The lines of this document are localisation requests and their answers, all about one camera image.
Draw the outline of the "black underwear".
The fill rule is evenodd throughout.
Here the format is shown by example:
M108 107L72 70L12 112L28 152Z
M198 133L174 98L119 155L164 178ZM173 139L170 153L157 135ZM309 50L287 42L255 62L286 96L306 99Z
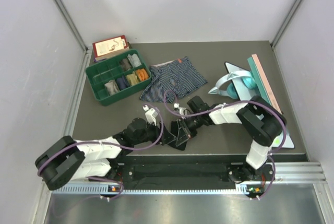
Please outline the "black underwear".
M190 127L188 127L188 128L190 130L190 139L191 139L191 138L193 138L197 135L197 131L194 130L194 129L190 129ZM184 151L186 149L187 142L185 142L184 144L182 144L180 146L176 146L177 133L178 133L177 122L172 121L170 130L168 130L167 128L164 128L164 130L163 130L161 145L163 145L163 146L168 145L168 146L170 146L174 149Z

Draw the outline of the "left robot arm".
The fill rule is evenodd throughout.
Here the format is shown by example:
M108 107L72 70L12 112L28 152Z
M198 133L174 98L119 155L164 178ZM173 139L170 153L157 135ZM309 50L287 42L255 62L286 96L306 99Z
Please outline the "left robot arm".
M135 118L123 131L105 139L82 141L64 136L36 159L35 166L51 191L88 177L110 181L118 176L116 161L136 145L167 145L175 139L163 123Z

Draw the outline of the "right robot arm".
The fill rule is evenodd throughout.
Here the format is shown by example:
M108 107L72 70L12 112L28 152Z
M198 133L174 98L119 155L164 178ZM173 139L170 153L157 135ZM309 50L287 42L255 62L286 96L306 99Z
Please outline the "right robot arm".
M252 138L250 150L246 156L244 175L255 180L263 173L262 166L272 153L275 140L287 136L286 119L260 96L231 104L209 106L201 97L195 96L188 101L192 114L184 114L171 122L171 133L176 136L175 146L181 146L197 135L197 129L203 125L241 124Z

